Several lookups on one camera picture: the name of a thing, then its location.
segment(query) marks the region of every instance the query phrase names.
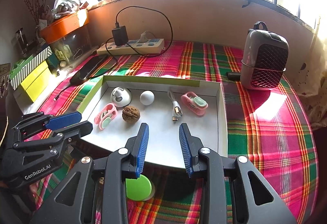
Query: orange plastic lid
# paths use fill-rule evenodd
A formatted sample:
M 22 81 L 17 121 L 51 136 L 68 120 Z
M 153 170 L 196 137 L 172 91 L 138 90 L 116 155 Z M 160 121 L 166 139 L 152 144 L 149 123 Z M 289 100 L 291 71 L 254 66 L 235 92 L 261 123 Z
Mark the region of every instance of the orange plastic lid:
M 65 16 L 45 29 L 40 31 L 42 37 L 48 44 L 51 44 L 62 37 L 65 37 L 72 31 L 89 23 L 89 17 L 86 9 L 79 10 L 69 16 Z

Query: pink clip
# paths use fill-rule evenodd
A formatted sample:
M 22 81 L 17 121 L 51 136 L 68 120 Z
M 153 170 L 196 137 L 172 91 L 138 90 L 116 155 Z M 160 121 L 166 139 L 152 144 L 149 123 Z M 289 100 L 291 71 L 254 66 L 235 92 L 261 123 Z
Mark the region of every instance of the pink clip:
M 118 115 L 118 111 L 113 103 L 107 104 L 101 112 L 94 118 L 94 123 L 99 125 L 99 128 L 103 130 L 107 127 L 110 121 L 112 121 Z
M 194 98 L 198 97 L 194 92 L 187 92 L 180 98 L 182 102 L 196 115 L 203 116 L 205 114 L 205 109 L 208 107 L 208 103 L 205 106 L 199 106 L 194 102 Z

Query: silver screw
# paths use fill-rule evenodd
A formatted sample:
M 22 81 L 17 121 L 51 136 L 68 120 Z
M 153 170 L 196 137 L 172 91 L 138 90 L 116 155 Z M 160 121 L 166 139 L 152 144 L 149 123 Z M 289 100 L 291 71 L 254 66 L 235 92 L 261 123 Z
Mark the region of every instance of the silver screw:
M 83 164 L 86 164 L 86 163 L 89 163 L 91 161 L 91 158 L 90 157 L 83 157 L 81 161 L 82 161 Z
M 128 153 L 128 149 L 123 147 L 120 150 L 118 150 L 118 153 L 121 155 L 125 155 Z
M 238 157 L 238 161 L 241 162 L 241 163 L 246 163 L 247 162 L 247 157 L 245 157 L 245 156 L 239 156 Z
M 209 154 L 209 153 L 210 153 L 210 149 L 207 148 L 207 147 L 203 147 L 203 148 L 201 148 L 200 151 L 201 151 L 201 153 L 203 153 L 203 154 Z

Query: small white ball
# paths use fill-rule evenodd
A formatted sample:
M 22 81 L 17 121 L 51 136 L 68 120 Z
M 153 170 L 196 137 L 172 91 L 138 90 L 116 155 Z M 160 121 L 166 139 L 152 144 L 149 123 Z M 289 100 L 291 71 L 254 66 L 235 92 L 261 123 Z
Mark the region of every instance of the small white ball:
M 140 96 L 143 105 L 150 105 L 154 101 L 154 94 L 151 91 L 144 91 Z

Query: plaid tablecloth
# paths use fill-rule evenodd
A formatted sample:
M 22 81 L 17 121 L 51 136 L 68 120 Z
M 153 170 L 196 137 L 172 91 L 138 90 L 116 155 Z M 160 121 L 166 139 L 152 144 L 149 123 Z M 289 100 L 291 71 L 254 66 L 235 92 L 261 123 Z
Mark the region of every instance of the plaid tablecloth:
M 226 78 L 227 71 L 240 72 L 242 56 L 242 51 L 235 48 L 175 41 L 170 50 L 156 58 L 120 57 L 118 66 L 110 74 L 222 82 L 228 124 L 228 156 L 247 156 L 278 192 L 298 223 L 302 223 L 314 208 L 318 188 L 318 158 L 310 125 L 286 78 L 271 92 L 246 90 L 240 83 Z M 112 64 L 114 61 L 108 58 L 97 73 L 104 72 Z M 68 81 L 66 79 L 56 88 L 40 111 L 54 115 L 75 111 L 98 79 L 92 79 L 81 87 L 68 88 L 54 103 L 53 98 Z M 35 138 L 49 135 L 50 131 L 45 131 Z M 74 162 L 65 156 L 63 168 L 40 182 L 37 207 Z M 149 177 L 156 185 L 156 195 L 147 202 L 128 201 L 130 223 L 197 223 L 202 193 L 200 181 L 191 181 L 188 188 L 179 188 L 183 176 L 178 173 L 154 170 Z M 228 209 L 231 221 L 231 206 Z

